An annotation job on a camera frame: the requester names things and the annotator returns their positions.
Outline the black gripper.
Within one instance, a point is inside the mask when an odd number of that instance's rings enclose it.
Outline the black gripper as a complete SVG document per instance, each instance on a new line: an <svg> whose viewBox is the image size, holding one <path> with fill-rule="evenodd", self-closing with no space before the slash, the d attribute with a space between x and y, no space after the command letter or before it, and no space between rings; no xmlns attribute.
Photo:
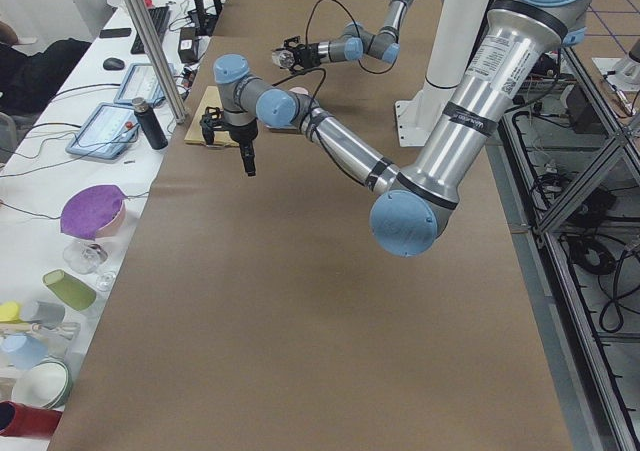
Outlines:
<svg viewBox="0 0 640 451"><path fill-rule="evenodd" d="M253 141L258 136L258 125L256 123L248 123L241 126L228 124L227 128L231 139L239 145L246 175L254 177L256 175L256 165Z"/></svg>
<svg viewBox="0 0 640 451"><path fill-rule="evenodd" d="M285 49L295 49L295 63L302 69L311 69L320 65L318 44L301 43L299 36L286 39L283 42Z"/></svg>

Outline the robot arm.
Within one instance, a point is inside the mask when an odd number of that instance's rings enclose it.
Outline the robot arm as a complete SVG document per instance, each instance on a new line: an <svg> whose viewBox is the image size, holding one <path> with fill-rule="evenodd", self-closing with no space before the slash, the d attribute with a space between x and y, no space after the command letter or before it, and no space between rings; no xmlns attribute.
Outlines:
<svg viewBox="0 0 640 451"><path fill-rule="evenodd" d="M400 28L413 1L389 0L384 24L376 33L351 19L341 36L333 40L311 43L300 36L285 40L282 47L272 51L272 61L292 73L325 63L358 61L363 56L392 65L400 50Z"/></svg>
<svg viewBox="0 0 640 451"><path fill-rule="evenodd" d="M222 116L248 175L259 124L294 126L352 180L377 194L369 217L379 245L407 257L426 251L459 202L458 187L538 58L579 43L591 0L495 0L489 29L416 161L398 167L318 102L281 90L226 54L213 66Z"/></svg>

